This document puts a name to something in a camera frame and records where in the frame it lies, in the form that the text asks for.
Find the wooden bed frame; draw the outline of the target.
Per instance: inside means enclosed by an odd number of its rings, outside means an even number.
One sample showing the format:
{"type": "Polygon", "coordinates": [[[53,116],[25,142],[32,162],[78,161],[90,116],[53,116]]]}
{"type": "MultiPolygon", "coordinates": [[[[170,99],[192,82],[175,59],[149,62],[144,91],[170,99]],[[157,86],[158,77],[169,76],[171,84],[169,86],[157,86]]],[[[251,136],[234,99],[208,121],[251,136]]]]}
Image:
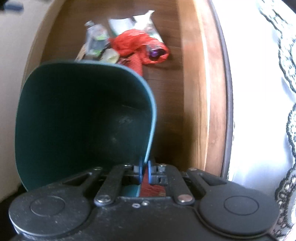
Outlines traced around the wooden bed frame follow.
{"type": "Polygon", "coordinates": [[[222,27],[212,1],[178,1],[184,77],[183,169],[226,178],[233,91],[222,27]]]}

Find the white lace bed sheet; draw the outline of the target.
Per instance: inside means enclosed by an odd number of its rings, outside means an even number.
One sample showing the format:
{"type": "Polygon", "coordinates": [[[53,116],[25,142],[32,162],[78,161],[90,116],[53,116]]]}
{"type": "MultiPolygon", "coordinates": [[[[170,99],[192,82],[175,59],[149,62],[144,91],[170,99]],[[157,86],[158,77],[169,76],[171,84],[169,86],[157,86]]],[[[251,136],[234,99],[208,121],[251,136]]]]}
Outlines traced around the white lace bed sheet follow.
{"type": "Polygon", "coordinates": [[[295,240],[295,12],[283,1],[214,1],[227,47],[233,137],[227,177],[276,200],[295,240]]]}

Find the red plastic bag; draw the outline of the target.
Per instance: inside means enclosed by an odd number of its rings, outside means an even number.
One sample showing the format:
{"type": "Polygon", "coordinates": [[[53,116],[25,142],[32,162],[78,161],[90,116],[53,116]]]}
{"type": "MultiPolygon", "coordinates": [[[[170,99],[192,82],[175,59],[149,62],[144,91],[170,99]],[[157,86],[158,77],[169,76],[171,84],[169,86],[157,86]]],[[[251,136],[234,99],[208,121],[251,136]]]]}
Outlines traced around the red plastic bag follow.
{"type": "Polygon", "coordinates": [[[127,30],[109,40],[111,48],[121,57],[137,54],[144,65],[162,63],[170,54],[164,43],[141,30],[127,30]]]}

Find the dark teal trash bin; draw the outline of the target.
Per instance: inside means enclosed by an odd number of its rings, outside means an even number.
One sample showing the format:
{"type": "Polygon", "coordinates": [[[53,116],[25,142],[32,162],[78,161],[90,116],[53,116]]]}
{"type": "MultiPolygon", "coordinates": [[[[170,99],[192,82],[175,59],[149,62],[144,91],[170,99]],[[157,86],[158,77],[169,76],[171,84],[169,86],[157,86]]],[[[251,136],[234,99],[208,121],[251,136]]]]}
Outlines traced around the dark teal trash bin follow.
{"type": "Polygon", "coordinates": [[[157,121],[153,92],[135,71],[54,61],[27,77],[18,102],[16,168],[27,190],[101,167],[146,165],[157,121]]]}

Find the red foam fruit net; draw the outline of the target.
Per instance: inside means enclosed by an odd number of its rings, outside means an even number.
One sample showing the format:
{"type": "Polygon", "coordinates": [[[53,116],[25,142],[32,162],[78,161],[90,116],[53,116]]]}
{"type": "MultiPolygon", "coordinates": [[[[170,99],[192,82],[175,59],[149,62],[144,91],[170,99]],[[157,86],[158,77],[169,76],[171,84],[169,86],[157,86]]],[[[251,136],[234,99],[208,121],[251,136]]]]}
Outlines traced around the red foam fruit net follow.
{"type": "Polygon", "coordinates": [[[142,61],[138,54],[134,53],[127,57],[120,57],[117,64],[126,66],[135,71],[138,75],[143,76],[142,61]]]}

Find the pale tissue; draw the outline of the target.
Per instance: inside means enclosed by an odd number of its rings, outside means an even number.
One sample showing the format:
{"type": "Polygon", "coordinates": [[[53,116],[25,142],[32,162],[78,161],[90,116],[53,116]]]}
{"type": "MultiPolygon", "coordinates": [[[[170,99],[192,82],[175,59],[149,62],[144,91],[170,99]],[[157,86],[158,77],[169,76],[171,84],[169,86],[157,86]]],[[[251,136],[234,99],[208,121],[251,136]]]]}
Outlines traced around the pale tissue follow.
{"type": "Polygon", "coordinates": [[[100,57],[100,62],[116,64],[119,60],[119,53],[112,48],[106,49],[100,57]]]}

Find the white green snack wrapper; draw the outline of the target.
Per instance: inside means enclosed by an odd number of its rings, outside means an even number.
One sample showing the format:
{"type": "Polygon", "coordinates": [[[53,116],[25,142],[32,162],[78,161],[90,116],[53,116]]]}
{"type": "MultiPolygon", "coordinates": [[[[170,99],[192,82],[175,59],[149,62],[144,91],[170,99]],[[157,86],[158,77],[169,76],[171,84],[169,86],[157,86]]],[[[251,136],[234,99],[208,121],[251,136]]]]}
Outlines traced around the white green snack wrapper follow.
{"type": "Polygon", "coordinates": [[[133,16],[134,19],[134,28],[146,32],[150,37],[157,39],[163,43],[159,32],[156,30],[154,23],[152,21],[152,14],[154,10],[149,10],[143,15],[133,16]]]}

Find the white paper sheet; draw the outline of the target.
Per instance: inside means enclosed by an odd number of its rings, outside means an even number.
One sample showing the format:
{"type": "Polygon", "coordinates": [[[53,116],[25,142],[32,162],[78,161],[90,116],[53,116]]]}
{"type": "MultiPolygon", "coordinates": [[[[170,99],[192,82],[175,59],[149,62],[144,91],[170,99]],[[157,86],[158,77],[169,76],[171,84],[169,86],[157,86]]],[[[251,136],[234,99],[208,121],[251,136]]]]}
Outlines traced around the white paper sheet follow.
{"type": "Polygon", "coordinates": [[[133,29],[136,21],[134,18],[108,19],[108,23],[114,35],[118,36],[125,31],[133,29]]]}

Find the red slipper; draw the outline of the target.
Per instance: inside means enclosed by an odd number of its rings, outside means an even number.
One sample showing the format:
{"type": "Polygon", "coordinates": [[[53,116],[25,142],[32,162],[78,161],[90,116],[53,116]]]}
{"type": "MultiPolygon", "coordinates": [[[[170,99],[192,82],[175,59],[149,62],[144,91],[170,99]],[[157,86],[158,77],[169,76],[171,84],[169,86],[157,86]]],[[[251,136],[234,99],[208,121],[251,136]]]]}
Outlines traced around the red slipper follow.
{"type": "Polygon", "coordinates": [[[140,186],[140,197],[165,197],[166,190],[165,187],[160,185],[151,185],[149,184],[149,168],[146,166],[145,172],[143,175],[143,180],[140,186]]]}

